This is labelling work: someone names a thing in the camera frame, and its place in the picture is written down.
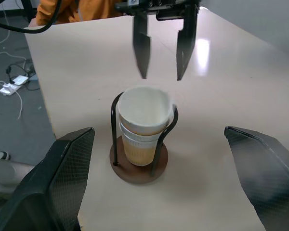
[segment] beige table surface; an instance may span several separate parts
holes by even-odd
[[[289,149],[289,57],[206,9],[186,74],[176,81],[182,21],[149,18],[148,80],[141,80],[129,16],[52,26],[26,35],[56,137],[92,126],[96,136],[80,209],[85,231],[263,231],[245,196],[225,126],[271,135]],[[160,87],[178,105],[156,182],[119,179],[109,163],[110,107],[127,88]]]

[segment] person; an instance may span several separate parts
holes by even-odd
[[[56,24],[89,21],[122,16],[115,3],[122,0],[62,0]],[[36,18],[29,27],[46,25],[53,16],[58,0],[40,0]]]

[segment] black wire frame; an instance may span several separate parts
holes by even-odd
[[[118,153],[117,153],[117,118],[116,118],[116,106],[117,103],[121,97],[121,95],[124,92],[120,93],[112,102],[111,105],[111,130],[112,130],[112,144],[113,144],[113,150],[114,150],[114,162],[112,163],[114,166],[118,166],[119,162],[118,162]],[[161,152],[161,148],[164,145],[163,141],[165,139],[165,137],[168,135],[169,132],[171,132],[171,130],[176,126],[177,122],[178,122],[178,109],[176,106],[173,107],[173,120],[172,123],[166,127],[164,129],[164,131],[161,133],[161,135],[158,138],[158,143],[156,145],[156,149],[155,149],[155,154],[154,154],[154,158],[153,158],[153,162],[152,162],[152,168],[151,168],[151,172],[150,172],[150,176],[153,177],[155,175],[155,171],[156,168],[158,166],[158,161],[160,158],[160,152]]]
[[[19,32],[19,33],[27,33],[27,34],[39,34],[39,33],[42,33],[44,31],[48,30],[52,26],[52,24],[55,23],[55,21],[57,19],[57,16],[59,14],[61,3],[62,3],[62,0],[58,0],[58,2],[56,3],[56,7],[54,9],[54,12],[53,12],[53,15],[52,15],[51,19],[49,20],[49,22],[45,26],[43,26],[40,29],[22,29],[22,28],[17,28],[17,27],[14,27],[14,26],[9,26],[9,25],[6,25],[6,24],[2,24],[2,23],[0,23],[0,28],[7,29],[7,30],[10,30],[10,31]]]

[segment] round wooden base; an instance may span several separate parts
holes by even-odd
[[[165,145],[161,148],[158,166],[154,176],[150,176],[152,163],[147,166],[136,166],[128,161],[124,153],[122,137],[117,138],[118,166],[114,166],[113,146],[110,149],[110,164],[114,172],[124,181],[134,184],[145,184],[159,178],[164,172],[168,163],[168,151]]]

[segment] stacked paper cups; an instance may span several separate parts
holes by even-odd
[[[127,159],[137,166],[150,164],[158,138],[173,116],[168,94],[147,86],[129,89],[121,95],[118,111]]]

